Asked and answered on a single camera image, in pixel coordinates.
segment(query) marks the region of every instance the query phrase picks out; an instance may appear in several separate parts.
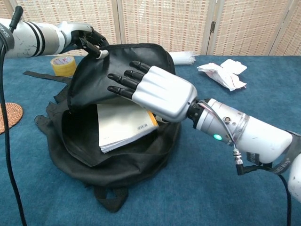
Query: green led light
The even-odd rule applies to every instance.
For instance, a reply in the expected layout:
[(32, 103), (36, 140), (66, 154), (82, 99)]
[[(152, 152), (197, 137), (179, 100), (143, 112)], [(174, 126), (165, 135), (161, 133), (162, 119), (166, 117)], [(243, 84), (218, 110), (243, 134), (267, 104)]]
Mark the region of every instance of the green led light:
[(222, 140), (222, 137), (221, 135), (218, 135), (218, 134), (214, 134), (213, 137), (217, 140)]

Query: white plastic wrap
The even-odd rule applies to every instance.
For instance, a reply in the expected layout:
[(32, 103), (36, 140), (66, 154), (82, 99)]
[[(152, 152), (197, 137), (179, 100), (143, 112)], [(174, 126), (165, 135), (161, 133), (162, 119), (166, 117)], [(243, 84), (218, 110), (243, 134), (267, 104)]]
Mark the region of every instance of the white plastic wrap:
[(246, 83), (240, 81), (239, 77), (230, 71), (230, 69), (234, 69), (233, 67), (224, 69), (215, 63), (208, 63), (197, 67), (197, 69), (199, 72), (205, 72), (209, 78), (228, 88), (230, 91), (246, 87)]
[(170, 52), (169, 54), (174, 61), (174, 65), (192, 65), (196, 61), (195, 56), (197, 56), (192, 51)]

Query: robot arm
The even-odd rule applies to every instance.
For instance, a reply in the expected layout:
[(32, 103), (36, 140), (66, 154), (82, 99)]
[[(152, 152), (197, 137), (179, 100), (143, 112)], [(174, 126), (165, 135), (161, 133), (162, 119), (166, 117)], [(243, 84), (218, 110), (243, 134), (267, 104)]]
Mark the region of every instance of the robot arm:
[(9, 32), (11, 19), (0, 18), (1, 36), (13, 37), (13, 48), (6, 52), (6, 58), (37, 57), (56, 55), (75, 49), (83, 49), (96, 58), (104, 58), (107, 50), (105, 37), (84, 23), (62, 22), (59, 25), (18, 21), (13, 34)]
[(281, 174), (291, 167), (288, 181), (290, 193), (301, 202), (301, 136), (276, 128), (214, 99), (200, 100), (196, 88), (188, 81), (156, 66), (133, 61), (124, 76), (109, 74), (108, 78), (128, 89), (109, 86), (108, 90), (130, 99), (169, 122), (187, 118), (198, 129), (227, 145), (241, 173), (240, 152), (254, 164), (268, 164), (285, 156), (270, 171)]

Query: black cable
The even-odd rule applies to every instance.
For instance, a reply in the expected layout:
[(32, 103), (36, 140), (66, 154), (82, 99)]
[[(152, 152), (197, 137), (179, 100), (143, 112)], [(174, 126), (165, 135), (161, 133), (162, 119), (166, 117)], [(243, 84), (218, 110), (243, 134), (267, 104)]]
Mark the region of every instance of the black cable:
[[(249, 173), (255, 170), (266, 170), (269, 171), (270, 168), (264, 167), (264, 166), (246, 166), (244, 167), (244, 173)], [(286, 216), (286, 225), (291, 226), (291, 219), (292, 219), (292, 197), (288, 190), (287, 182), (285, 178), (282, 175), (277, 175), (282, 180), (285, 191), (286, 191), (286, 197), (287, 197), (287, 216)]]
[(20, 194), (18, 191), (18, 187), (14, 178), (13, 169), (11, 166), (11, 159), (10, 159), (10, 143), (9, 143), (9, 126), (8, 126), (8, 114), (6, 111), (6, 105), (5, 105), (5, 98), (4, 98), (4, 89), (3, 89), (3, 63), (4, 63), (4, 56), (5, 56), (6, 50), (4, 45), (2, 45), (2, 49), (0, 52), (0, 102), (1, 102), (1, 110), (3, 115), (3, 122), (4, 122), (4, 134), (5, 134), (5, 156), (6, 156), (6, 165), (8, 168), (8, 174), (10, 178), (11, 185), (14, 189), (19, 213), (21, 217), (21, 222), (23, 226), (27, 226), (23, 206), (20, 198)]

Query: wicker coaster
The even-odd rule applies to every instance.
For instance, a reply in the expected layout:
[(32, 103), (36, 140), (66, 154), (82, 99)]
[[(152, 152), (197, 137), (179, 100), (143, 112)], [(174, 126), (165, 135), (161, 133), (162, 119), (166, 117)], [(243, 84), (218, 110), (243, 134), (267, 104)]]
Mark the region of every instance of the wicker coaster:
[[(23, 109), (20, 105), (15, 103), (5, 103), (5, 105), (8, 113), (8, 126), (9, 128), (12, 128), (21, 120), (23, 116)], [(3, 115), (0, 106), (0, 134), (4, 133), (4, 131)]]

